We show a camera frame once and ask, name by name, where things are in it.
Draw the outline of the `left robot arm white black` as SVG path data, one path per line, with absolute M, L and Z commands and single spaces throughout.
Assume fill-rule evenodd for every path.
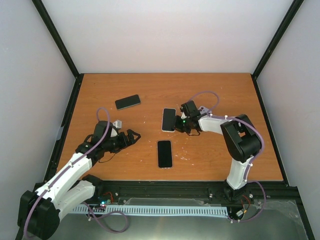
M 100 120 L 92 134 L 75 150 L 70 160 L 50 180 L 34 191 L 27 190 L 20 198 L 17 225 L 25 237 L 49 239 L 63 218 L 75 207 L 91 199 L 103 198 L 101 179 L 87 175 L 105 153 L 117 154 L 134 145 L 141 135 L 131 129 L 121 132 L 122 122 Z

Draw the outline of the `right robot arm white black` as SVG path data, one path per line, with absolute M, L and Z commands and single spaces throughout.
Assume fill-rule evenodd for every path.
M 264 151 L 262 135 L 245 114 L 218 116 L 205 107 L 196 107 L 190 100 L 180 107 L 181 115 L 174 118 L 174 129 L 190 134 L 192 130 L 221 134 L 231 156 L 229 174 L 223 187 L 223 195 L 229 202 L 235 201 L 245 191 L 253 161 Z

